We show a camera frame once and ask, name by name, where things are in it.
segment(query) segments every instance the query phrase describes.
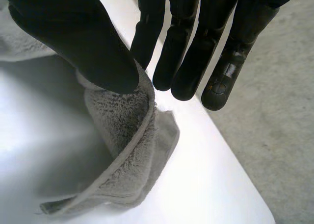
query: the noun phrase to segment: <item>white surface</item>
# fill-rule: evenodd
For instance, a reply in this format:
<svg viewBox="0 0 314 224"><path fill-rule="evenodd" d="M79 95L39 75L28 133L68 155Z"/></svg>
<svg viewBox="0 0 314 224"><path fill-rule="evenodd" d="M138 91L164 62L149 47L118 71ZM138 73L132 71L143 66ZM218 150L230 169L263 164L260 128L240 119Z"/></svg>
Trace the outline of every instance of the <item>white surface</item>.
<svg viewBox="0 0 314 224"><path fill-rule="evenodd" d="M139 18L136 6L131 0L102 2L130 43ZM150 76L160 51L158 43ZM0 223L275 223L199 101L180 102L169 92L157 92L157 103L174 111L181 137L142 205L124 211L104 206L71 219L36 215L39 203L82 190L110 162L90 119L56 97L65 94L62 89L69 98L81 93L62 63L47 58L30 61L24 69L17 63L15 71L9 70L12 64L0 63ZM41 74L29 73L36 68ZM31 82L33 75L41 81ZM82 104L75 97L73 101Z"/></svg>

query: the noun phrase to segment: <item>gloved hand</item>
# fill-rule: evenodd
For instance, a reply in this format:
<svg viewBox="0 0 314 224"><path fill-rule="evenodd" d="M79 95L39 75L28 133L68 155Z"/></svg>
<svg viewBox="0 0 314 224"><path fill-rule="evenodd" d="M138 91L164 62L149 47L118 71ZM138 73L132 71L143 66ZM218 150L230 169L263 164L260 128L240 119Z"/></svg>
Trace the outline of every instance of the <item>gloved hand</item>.
<svg viewBox="0 0 314 224"><path fill-rule="evenodd" d="M207 109L221 109L257 36L278 13L279 6L287 1L201 0L196 35L183 58L199 0L170 0L171 26L154 73L154 86L161 91L171 89L179 100L191 99L236 6L228 40L202 94L202 103ZM145 69L162 29L165 0L138 2L141 20L136 26L131 51Z"/></svg>

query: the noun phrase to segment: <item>towel fold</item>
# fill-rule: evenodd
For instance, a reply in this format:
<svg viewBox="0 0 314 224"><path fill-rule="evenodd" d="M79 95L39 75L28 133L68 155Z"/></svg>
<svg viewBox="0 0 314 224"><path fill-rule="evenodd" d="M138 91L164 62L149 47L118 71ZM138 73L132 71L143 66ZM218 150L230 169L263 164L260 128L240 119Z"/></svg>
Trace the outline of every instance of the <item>towel fold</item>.
<svg viewBox="0 0 314 224"><path fill-rule="evenodd" d="M0 60L20 61L54 52L22 31L10 18L7 7L0 10ZM153 85L137 64L140 81L128 95L119 95L86 80L84 99L112 157L112 164L75 197L41 204L46 214L74 214L101 204L135 207L149 193L179 139L172 112L155 106Z"/></svg>

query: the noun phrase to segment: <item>fingertip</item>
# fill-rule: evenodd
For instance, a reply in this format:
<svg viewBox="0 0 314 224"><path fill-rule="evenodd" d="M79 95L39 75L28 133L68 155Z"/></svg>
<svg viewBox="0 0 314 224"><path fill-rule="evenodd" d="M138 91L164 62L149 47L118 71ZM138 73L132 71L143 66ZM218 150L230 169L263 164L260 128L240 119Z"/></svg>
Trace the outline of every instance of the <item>fingertip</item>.
<svg viewBox="0 0 314 224"><path fill-rule="evenodd" d="M223 83L214 83L207 86L201 97L203 106L212 111L223 108L227 100L226 86Z"/></svg>

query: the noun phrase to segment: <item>robotic hand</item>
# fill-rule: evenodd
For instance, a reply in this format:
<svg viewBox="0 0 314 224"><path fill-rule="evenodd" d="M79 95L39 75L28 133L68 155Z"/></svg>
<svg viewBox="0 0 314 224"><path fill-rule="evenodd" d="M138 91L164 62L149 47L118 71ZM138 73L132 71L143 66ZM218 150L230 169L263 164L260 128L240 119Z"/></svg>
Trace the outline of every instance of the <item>robotic hand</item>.
<svg viewBox="0 0 314 224"><path fill-rule="evenodd" d="M209 110L221 109L258 35L289 0L201 0L198 27L185 57L199 0L170 0L171 26L158 61L153 84L178 100L195 94L216 49L226 22L235 7L228 40L203 91L202 103ZM135 59L146 68L160 34L165 0L138 0L141 20L131 46Z"/></svg>
<svg viewBox="0 0 314 224"><path fill-rule="evenodd" d="M133 57L147 68L163 26L165 0L138 0L141 19L127 50L99 0L9 0L14 21L56 51L89 81L120 94L138 85ZM179 100L193 97L235 7L232 28L202 95L221 109L258 35L289 0L201 0L199 25L190 39L199 0L170 0L172 21L153 84Z"/></svg>

